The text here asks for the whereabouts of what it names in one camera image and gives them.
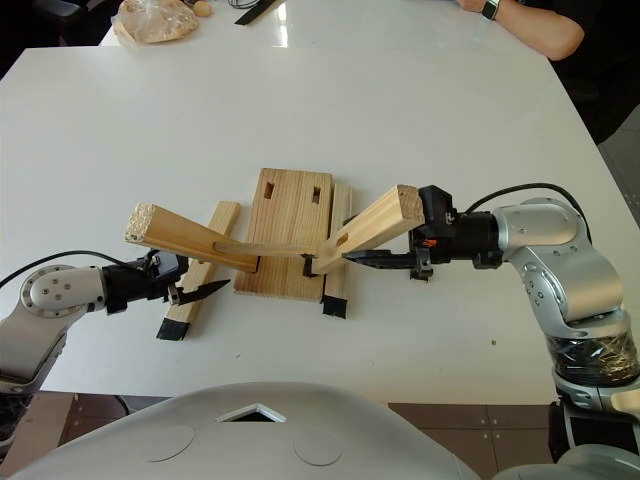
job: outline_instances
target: wooden plank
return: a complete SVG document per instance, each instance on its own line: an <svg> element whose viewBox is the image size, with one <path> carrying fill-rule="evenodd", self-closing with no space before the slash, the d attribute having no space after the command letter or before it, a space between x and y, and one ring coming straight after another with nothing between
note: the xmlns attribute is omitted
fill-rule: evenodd
<svg viewBox="0 0 640 480"><path fill-rule="evenodd" d="M221 253L241 253L258 257L300 257L315 256L317 245L271 245L267 243L224 243L216 242L213 248Z"/></svg>
<svg viewBox="0 0 640 480"><path fill-rule="evenodd" d="M351 217L353 191L350 187L336 183L333 186L333 202L331 205L331 235L343 226L343 222ZM322 296L322 313L346 318L347 291L346 261L327 273L324 281L324 295Z"/></svg>
<svg viewBox="0 0 640 480"><path fill-rule="evenodd" d="M397 185L320 245L312 271L327 273L340 265L343 253L376 248L423 223L418 189Z"/></svg>
<svg viewBox="0 0 640 480"><path fill-rule="evenodd" d="M139 204L129 218L127 242L255 272L258 257L216 252L215 242L235 242L207 227L151 203Z"/></svg>
<svg viewBox="0 0 640 480"><path fill-rule="evenodd" d="M229 236L240 214L240 204L236 202L220 202L216 207L209 228ZM216 272L215 263L191 260L189 270L182 278L181 286L185 292L197 290L200 285L209 283ZM187 303L186 305L171 305L162 321L162 326L156 335L161 340L182 340L195 321L202 301Z"/></svg>
<svg viewBox="0 0 640 480"><path fill-rule="evenodd" d="M247 243L319 245L329 232L332 176L263 169L251 209ZM238 293L319 302L324 277L304 277L301 257L261 257L258 272L236 275Z"/></svg>

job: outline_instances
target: person's arm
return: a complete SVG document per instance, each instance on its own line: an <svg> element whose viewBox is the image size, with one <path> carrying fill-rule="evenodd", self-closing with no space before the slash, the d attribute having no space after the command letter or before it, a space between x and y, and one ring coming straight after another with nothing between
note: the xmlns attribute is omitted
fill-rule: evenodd
<svg viewBox="0 0 640 480"><path fill-rule="evenodd" d="M462 8L481 12L485 0L457 0ZM552 10L527 7L515 0L500 0L496 21L507 30L549 58L562 60L580 46L584 38L582 27L568 17Z"/></svg>

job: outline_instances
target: wristwatch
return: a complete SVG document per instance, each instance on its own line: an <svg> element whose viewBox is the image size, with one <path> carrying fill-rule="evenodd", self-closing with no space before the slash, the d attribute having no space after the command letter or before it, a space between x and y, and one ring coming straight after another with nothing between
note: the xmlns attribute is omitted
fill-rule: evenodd
<svg viewBox="0 0 640 480"><path fill-rule="evenodd" d="M487 3L484 4L482 9L482 15L489 20L495 20L496 15L498 14L499 5L500 0L487 0Z"/></svg>

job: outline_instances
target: black cord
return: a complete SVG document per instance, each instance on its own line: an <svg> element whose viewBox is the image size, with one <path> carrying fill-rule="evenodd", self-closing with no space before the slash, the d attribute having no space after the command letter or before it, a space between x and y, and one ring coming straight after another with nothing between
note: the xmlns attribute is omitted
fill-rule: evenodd
<svg viewBox="0 0 640 480"><path fill-rule="evenodd" d="M240 2L240 0L228 0L229 5L233 8L237 8L239 10L245 10L247 8L251 8L255 6L260 0L248 0L247 2Z"/></svg>
<svg viewBox="0 0 640 480"><path fill-rule="evenodd" d="M127 405L127 402L124 401L124 398L122 398L121 395L114 395L113 398L115 398L118 401L118 403L122 406L125 416L131 415L131 409L129 408L129 405Z"/></svg>
<svg viewBox="0 0 640 480"><path fill-rule="evenodd" d="M487 195L485 197L482 197L477 202L474 202L473 204L471 204L471 206L469 208L467 208L466 212L464 212L464 213L466 215L469 215L471 212L476 210L480 205L482 205L483 203L488 202L489 200L493 200L496 197L500 197L500 196L506 195L508 193L519 192L521 190L532 190L534 188L545 188L547 190L553 190L554 192L557 192L560 195L562 195L571 204L571 206L573 208L575 208L576 211L580 215L582 215L582 218L584 220L584 224L587 227L587 238L589 239L589 242L591 242L591 229L589 228L589 223L587 222L587 217L585 216L584 212L582 211L582 208L580 207L580 204L573 197L573 195L571 195L569 192L567 192L564 188L559 187L558 185L555 185L553 183L524 183L522 185L515 185L513 187L503 188L502 190L498 190L497 192L490 193L489 195Z"/></svg>
<svg viewBox="0 0 640 480"><path fill-rule="evenodd" d="M108 260L110 262L115 263L116 265L120 265L121 267L130 268L131 270L138 270L136 267L129 265L128 263L122 262L116 258L110 257L109 255L105 255L104 253L94 252L91 250L69 250L68 252L60 252L54 255L49 255L48 257L41 258L40 260L36 260L35 262L31 262L29 265L25 265L24 267L16 270L8 277L4 278L0 281L0 288L4 287L11 280L16 278L18 275L22 275L27 270L31 270L33 267L37 267L38 265L42 265L43 263L50 262L51 260L55 260L60 257L68 257L71 255L92 255L94 257L102 258L104 260Z"/></svg>

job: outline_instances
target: white table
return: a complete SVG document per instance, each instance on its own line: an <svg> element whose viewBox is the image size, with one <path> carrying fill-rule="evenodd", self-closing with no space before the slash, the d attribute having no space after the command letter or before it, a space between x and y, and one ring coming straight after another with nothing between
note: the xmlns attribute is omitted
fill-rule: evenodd
<svg viewBox="0 0 640 480"><path fill-rule="evenodd" d="M26 52L0 84L0 274L71 248L141 255L122 241L138 202L206 222L217 201L240 201L242 239L261 167L332 172L355 188L358 209L397 183L437 184L465 208L497 188L553 181L582 203L640 316L640 233L543 58L449 2L286 5L289 45L315 48L257 48L275 30L214 23L232 19L221 14L211 35L203 27L189 42ZM371 39L388 48L354 48ZM543 335L510 266L444 265L429 285L350 272L347 320L229 287L184 342L155 339L167 308L157 301L87 315L45 388L175 395L296 380L386 401L554 397ZM18 285L0 292L2 312Z"/></svg>

